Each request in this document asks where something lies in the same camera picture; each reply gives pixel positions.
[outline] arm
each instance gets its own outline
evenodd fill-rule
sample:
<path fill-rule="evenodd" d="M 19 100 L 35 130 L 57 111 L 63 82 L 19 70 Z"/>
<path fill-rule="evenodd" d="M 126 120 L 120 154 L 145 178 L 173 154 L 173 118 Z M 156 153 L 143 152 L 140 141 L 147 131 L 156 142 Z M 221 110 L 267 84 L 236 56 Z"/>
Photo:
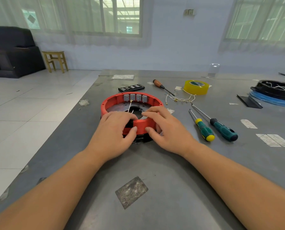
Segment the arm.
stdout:
<path fill-rule="evenodd" d="M 151 107 L 142 114 L 157 123 L 157 132 L 146 128 L 152 139 L 189 161 L 247 229 L 285 229 L 284 189 L 198 143 L 166 108 Z"/>
<path fill-rule="evenodd" d="M 104 115 L 85 150 L 0 214 L 0 229 L 64 229 L 95 173 L 106 161 L 122 154 L 135 139 L 137 127 L 125 138 L 122 136 L 130 119 L 137 117 L 127 112 Z"/>

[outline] screwdriver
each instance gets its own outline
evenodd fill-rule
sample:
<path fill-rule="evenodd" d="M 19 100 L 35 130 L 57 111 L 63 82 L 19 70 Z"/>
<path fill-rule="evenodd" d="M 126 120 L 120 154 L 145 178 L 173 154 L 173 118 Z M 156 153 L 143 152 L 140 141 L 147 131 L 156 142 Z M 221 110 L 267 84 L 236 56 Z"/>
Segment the screwdriver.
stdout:
<path fill-rule="evenodd" d="M 204 139 L 206 139 L 208 142 L 211 142 L 215 139 L 213 131 L 209 128 L 206 127 L 206 125 L 202 122 L 201 119 L 198 119 L 196 115 L 192 112 L 191 109 L 189 111 L 192 113 L 192 115 L 195 118 L 195 123 L 198 125 L 201 135 L 203 136 Z"/>
<path fill-rule="evenodd" d="M 157 86 L 158 88 L 162 88 L 165 89 L 166 91 L 168 91 L 169 93 L 171 93 L 169 90 L 167 90 L 158 80 L 154 79 L 153 83 L 155 86 Z"/>
<path fill-rule="evenodd" d="M 192 107 L 196 108 L 199 112 L 201 112 L 203 115 L 205 115 L 207 118 L 209 118 L 210 124 L 212 124 L 218 132 L 228 141 L 235 141 L 238 139 L 238 135 L 236 132 L 234 132 L 231 128 L 226 127 L 222 123 L 218 122 L 215 118 L 210 118 L 206 113 L 201 111 L 198 107 L 196 107 L 194 104 L 191 104 Z"/>

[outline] white tiled floor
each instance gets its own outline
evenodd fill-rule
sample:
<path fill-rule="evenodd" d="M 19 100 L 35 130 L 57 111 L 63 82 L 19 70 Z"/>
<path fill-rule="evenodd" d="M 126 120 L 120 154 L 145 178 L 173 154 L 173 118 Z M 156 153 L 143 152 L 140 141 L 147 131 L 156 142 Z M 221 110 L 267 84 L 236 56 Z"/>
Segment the white tiled floor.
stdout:
<path fill-rule="evenodd" d="M 0 78 L 0 196 L 99 74 L 43 70 Z"/>

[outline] green screwdriver handle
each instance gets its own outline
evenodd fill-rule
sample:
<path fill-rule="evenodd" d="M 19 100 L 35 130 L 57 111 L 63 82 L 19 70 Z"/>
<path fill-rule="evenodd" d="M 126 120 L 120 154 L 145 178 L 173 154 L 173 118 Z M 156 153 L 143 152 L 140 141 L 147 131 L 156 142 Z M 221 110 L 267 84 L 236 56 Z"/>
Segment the green screwdriver handle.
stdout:
<path fill-rule="evenodd" d="M 238 135 L 231 128 L 226 127 L 222 123 L 218 122 L 217 119 L 210 119 L 210 124 L 212 124 L 217 131 L 228 141 L 235 141 L 238 139 Z"/>
<path fill-rule="evenodd" d="M 208 142 L 211 142 L 215 139 L 213 131 L 209 127 L 206 127 L 201 119 L 196 119 L 195 123 L 198 125 L 201 135 L 204 139 L 206 139 Z"/>

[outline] black sofa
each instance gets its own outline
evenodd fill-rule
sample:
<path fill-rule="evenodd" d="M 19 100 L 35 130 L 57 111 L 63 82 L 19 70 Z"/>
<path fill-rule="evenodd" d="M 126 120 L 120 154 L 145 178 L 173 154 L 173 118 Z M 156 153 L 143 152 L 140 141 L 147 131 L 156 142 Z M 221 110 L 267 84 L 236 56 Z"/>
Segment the black sofa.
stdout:
<path fill-rule="evenodd" d="M 29 29 L 0 26 L 0 77 L 20 78 L 44 69 Z"/>

